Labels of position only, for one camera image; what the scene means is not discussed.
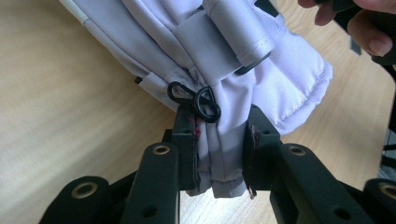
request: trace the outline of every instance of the round hole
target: round hole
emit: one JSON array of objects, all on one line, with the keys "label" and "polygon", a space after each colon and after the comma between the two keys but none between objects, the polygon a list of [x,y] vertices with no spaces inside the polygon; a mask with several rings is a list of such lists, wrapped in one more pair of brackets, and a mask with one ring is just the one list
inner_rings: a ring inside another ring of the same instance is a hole
[{"label": "round hole", "polygon": [[155,155],[165,155],[166,153],[168,153],[169,151],[170,151],[171,149],[169,148],[169,147],[167,147],[167,146],[158,146],[158,147],[155,147],[154,149],[152,149],[152,152],[155,154]]},{"label": "round hole", "polygon": [[303,156],[305,155],[305,151],[301,148],[291,147],[290,152],[296,156]]},{"label": "round hole", "polygon": [[350,214],[343,208],[334,209],[334,213],[343,220],[350,220]]},{"label": "round hole", "polygon": [[157,214],[157,207],[154,205],[147,206],[142,210],[142,217],[145,218],[154,217],[155,214]]},{"label": "round hole", "polygon": [[83,199],[93,195],[98,189],[98,185],[93,182],[85,182],[77,185],[72,190],[72,196],[76,199]]},{"label": "round hole", "polygon": [[396,186],[387,183],[380,183],[379,189],[391,199],[396,200]]}]

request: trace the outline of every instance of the black plastic part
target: black plastic part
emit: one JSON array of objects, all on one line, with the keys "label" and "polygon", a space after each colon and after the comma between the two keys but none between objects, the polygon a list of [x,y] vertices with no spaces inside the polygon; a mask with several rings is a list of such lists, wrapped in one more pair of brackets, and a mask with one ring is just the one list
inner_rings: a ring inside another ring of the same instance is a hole
[{"label": "black plastic part", "polygon": [[381,165],[396,169],[396,159],[387,156],[382,156]]},{"label": "black plastic part", "polygon": [[343,28],[345,32],[347,32],[347,24],[349,21],[359,12],[361,11],[360,7],[352,7],[350,9],[338,12],[335,16],[334,20]]},{"label": "black plastic part", "polygon": [[111,202],[119,203],[128,197],[132,184],[134,183],[136,173],[137,171],[110,185]]},{"label": "black plastic part", "polygon": [[171,133],[171,142],[178,148],[180,157],[180,189],[196,189],[200,182],[198,175],[198,151],[196,142],[196,117],[187,109],[180,106],[174,128]]},{"label": "black plastic part", "polygon": [[389,144],[384,146],[384,151],[396,150],[396,144]]},{"label": "black plastic part", "polygon": [[352,0],[332,0],[332,10],[335,12],[344,11],[355,6],[356,4]]},{"label": "black plastic part", "polygon": [[178,218],[177,147],[151,145],[143,154],[120,223],[178,223]]},{"label": "black plastic part", "polygon": [[270,14],[273,17],[279,15],[279,12],[276,10],[274,5],[269,0],[257,0],[254,3],[254,6],[260,8],[261,10],[265,11],[266,13]]},{"label": "black plastic part", "polygon": [[141,77],[136,77],[136,78],[134,79],[134,83],[136,83],[137,85],[139,85],[140,82],[142,82],[142,81],[143,81],[143,78],[141,78]]},{"label": "black plastic part", "polygon": [[280,134],[274,125],[259,107],[252,105],[245,130],[242,174],[247,189],[251,190],[253,195],[255,190],[271,188],[270,160],[281,144]]},{"label": "black plastic part", "polygon": [[[388,72],[390,74],[393,73],[392,77],[393,80],[395,80],[396,78],[396,71],[393,70],[392,66],[384,66],[387,68]],[[393,107],[392,107],[392,111],[390,113],[390,120],[389,120],[389,128],[396,133],[396,104],[395,102],[393,102]]]},{"label": "black plastic part", "polygon": [[372,179],[364,187],[366,211],[375,223],[396,223],[396,182]]},{"label": "black plastic part", "polygon": [[361,46],[359,46],[355,40],[350,38],[350,49],[358,55],[361,55]]},{"label": "black plastic part", "polygon": [[316,4],[322,4],[322,3],[328,2],[328,1],[330,1],[330,0],[315,0],[315,3]]},{"label": "black plastic part", "polygon": [[262,61],[264,61],[266,58],[268,58],[271,55],[271,52],[267,53],[264,57],[262,57],[261,59],[257,60],[256,62],[251,63],[248,66],[245,67],[241,67],[238,70],[235,71],[235,73],[239,76],[242,76],[246,73],[248,73],[248,71],[250,71],[251,69],[253,69],[254,67],[256,67],[259,63],[261,63]]},{"label": "black plastic part", "polygon": [[107,181],[97,176],[84,176],[62,189],[41,218],[40,224],[102,223],[106,220],[109,208]]},{"label": "black plastic part", "polygon": [[270,199],[279,223],[374,223],[307,147],[284,144],[276,172]]},{"label": "black plastic part", "polygon": [[[184,98],[174,95],[174,92],[180,93],[181,91],[184,91],[180,94],[185,96]],[[216,103],[212,89],[208,86],[201,88],[195,93],[180,82],[175,81],[169,84],[167,94],[172,101],[186,108],[207,123],[215,123],[221,117],[221,109]]]},{"label": "black plastic part", "polygon": [[385,34],[389,35],[393,47],[384,57],[372,56],[375,63],[383,65],[396,64],[396,15],[385,12],[373,12],[375,26]]},{"label": "black plastic part", "polygon": [[172,143],[172,129],[165,130],[162,142]]},{"label": "black plastic part", "polygon": [[363,194],[363,192],[361,190],[355,189],[355,188],[353,188],[353,187],[349,186],[348,184],[343,183],[341,181],[338,181],[338,182],[341,184],[341,186],[344,187],[344,189],[355,200],[355,202],[357,202],[360,205],[364,205],[364,203],[365,203],[364,200],[365,199],[364,199],[364,194]]}]

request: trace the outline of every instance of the gray fabric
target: gray fabric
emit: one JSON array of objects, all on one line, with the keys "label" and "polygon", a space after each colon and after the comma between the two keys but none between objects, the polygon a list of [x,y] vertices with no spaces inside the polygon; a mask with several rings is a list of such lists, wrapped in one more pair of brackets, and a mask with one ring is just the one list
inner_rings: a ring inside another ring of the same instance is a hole
[{"label": "gray fabric", "polygon": [[[190,195],[210,188],[215,197],[241,195],[246,189],[242,144],[250,105],[257,105],[281,134],[289,133],[306,121],[332,78],[331,66],[288,31],[281,15],[256,8],[253,0],[233,7],[225,7],[225,0],[62,1],[123,65],[143,78],[139,86],[172,109],[177,104],[166,95],[172,81],[194,91],[203,86],[213,90],[221,117],[217,123],[198,123],[201,191]],[[201,4],[205,11],[198,10]],[[238,21],[232,21],[234,12]],[[269,50],[271,55],[253,70],[243,76],[234,72]]]}]

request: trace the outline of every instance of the white nylon fabric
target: white nylon fabric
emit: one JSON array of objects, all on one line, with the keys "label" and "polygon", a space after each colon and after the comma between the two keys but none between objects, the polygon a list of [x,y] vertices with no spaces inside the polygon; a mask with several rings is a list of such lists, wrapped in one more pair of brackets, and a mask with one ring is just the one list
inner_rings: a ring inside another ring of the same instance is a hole
[{"label": "white nylon fabric", "polygon": [[[201,184],[190,195],[210,188],[217,198],[241,195],[246,190],[242,144],[251,104],[281,134],[290,133],[305,123],[332,79],[332,67],[289,32],[282,16],[274,18],[253,0],[234,5],[229,0],[62,1],[77,6],[88,17],[83,24],[90,32],[143,78],[139,86],[172,109],[177,104],[166,95],[170,82],[194,91],[212,88],[221,117],[217,123],[199,123]],[[232,17],[237,20],[224,19]],[[235,73],[269,51],[248,73]]]}]

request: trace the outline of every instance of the white fabric cover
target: white fabric cover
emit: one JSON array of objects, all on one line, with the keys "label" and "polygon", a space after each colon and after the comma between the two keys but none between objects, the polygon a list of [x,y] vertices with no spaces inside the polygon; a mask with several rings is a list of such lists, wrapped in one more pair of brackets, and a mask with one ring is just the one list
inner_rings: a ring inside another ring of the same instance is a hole
[{"label": "white fabric cover", "polygon": [[[210,86],[221,108],[217,123],[199,123],[200,192],[241,195],[242,142],[251,104],[281,134],[302,125],[320,103],[332,67],[299,35],[253,0],[61,0],[136,76],[172,109],[172,81]],[[235,73],[271,52],[245,75]]]}]

